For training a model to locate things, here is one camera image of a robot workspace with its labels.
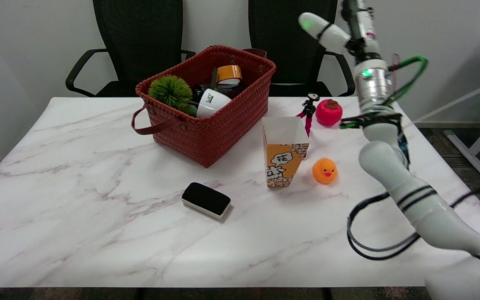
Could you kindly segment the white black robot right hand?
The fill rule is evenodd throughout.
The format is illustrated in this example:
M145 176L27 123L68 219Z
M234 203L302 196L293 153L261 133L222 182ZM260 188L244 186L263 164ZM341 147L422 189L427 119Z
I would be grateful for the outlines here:
M381 59L372 12L365 1L343 0L341 16L347 23L349 32L311 12L301 13L298 23L322 47L339 54L347 50L357 64Z

